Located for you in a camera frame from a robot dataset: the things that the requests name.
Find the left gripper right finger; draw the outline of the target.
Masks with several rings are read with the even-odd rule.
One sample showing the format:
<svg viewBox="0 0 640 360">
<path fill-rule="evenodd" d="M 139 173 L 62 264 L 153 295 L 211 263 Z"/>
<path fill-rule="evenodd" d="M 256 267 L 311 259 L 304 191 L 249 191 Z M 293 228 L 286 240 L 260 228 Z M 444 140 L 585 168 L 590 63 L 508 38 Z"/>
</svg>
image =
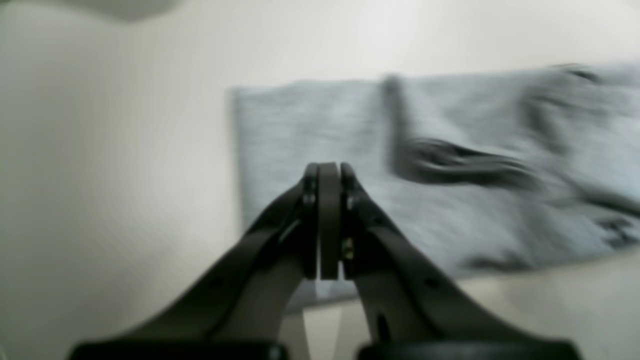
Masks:
<svg viewBox="0 0 640 360">
<path fill-rule="evenodd" d="M 359 360 L 580 360 L 573 342 L 509 324 L 465 294 L 407 240 L 340 165 L 342 266 L 371 344 Z"/>
</svg>

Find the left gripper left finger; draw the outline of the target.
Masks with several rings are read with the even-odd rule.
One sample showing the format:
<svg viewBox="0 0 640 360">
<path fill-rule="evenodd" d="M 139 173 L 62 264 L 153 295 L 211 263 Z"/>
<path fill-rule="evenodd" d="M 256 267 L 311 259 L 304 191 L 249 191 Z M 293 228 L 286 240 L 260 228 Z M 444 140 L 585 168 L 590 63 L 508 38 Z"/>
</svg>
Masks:
<svg viewBox="0 0 640 360">
<path fill-rule="evenodd" d="M 339 169 L 313 162 L 178 301 L 70 358 L 287 360 L 277 338 L 290 298 L 304 280 L 336 280 L 340 261 Z"/>
</svg>

